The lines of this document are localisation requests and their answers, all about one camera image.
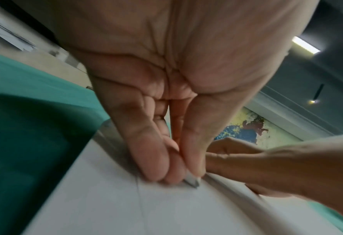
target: palm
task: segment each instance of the palm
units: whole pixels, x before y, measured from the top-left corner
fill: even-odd
[[[61,0],[58,35],[144,174],[175,183],[184,163],[204,174],[209,143],[276,71],[310,14],[294,16],[316,5],[270,2]]]

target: ceiling light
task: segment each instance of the ceiling light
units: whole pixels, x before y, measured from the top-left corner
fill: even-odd
[[[315,48],[314,46],[312,46],[311,44],[307,43],[299,37],[294,37],[292,41],[301,46],[302,48],[306,49],[307,51],[311,52],[313,55],[320,52],[319,49]]]

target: hand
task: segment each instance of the hand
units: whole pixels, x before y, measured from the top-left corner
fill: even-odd
[[[272,77],[317,0],[56,0],[56,33],[150,180],[205,150]],[[164,116],[170,107],[172,139]]]
[[[225,138],[207,151],[207,172],[244,182],[257,194],[300,196],[343,215],[343,136],[270,150]]]

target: fluorescent light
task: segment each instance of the fluorescent light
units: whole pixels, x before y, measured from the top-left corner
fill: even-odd
[[[306,49],[307,51],[311,52],[313,55],[320,52],[320,50],[318,50],[317,48],[315,48],[314,46],[312,46],[311,44],[307,43],[299,37],[294,37],[292,41],[301,46],[302,48]]]

